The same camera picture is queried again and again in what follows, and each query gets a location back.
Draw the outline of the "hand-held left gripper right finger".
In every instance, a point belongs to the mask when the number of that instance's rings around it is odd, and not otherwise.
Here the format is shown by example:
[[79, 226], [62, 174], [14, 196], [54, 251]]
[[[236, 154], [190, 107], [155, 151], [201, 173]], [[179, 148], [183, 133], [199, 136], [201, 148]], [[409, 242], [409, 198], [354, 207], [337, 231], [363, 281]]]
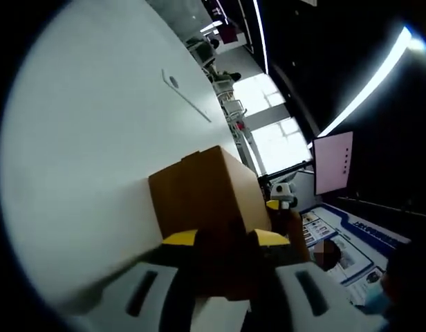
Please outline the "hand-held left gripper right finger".
[[242, 245], [244, 331], [373, 331], [376, 318], [352, 305], [344, 288], [273, 232], [253, 230]]

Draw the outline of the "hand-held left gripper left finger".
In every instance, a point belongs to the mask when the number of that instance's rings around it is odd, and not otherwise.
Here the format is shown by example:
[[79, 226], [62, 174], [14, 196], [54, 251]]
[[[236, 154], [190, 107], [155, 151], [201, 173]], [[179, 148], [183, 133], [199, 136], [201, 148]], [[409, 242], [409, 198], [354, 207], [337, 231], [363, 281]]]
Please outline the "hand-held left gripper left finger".
[[96, 331], [189, 331], [195, 306], [197, 230], [170, 235], [103, 291], [90, 313]]

